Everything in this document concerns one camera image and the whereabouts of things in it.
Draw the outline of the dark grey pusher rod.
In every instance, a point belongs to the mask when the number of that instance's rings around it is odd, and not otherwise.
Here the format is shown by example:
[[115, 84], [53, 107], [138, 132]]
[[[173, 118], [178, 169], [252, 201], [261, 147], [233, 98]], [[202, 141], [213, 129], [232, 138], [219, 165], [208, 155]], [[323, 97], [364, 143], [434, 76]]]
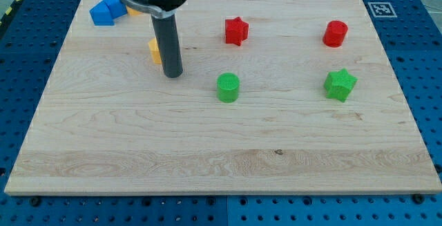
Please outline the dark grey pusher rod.
[[183, 73], [183, 67], [175, 15], [163, 19], [152, 16], [151, 19], [163, 72], [169, 78], [179, 77]]

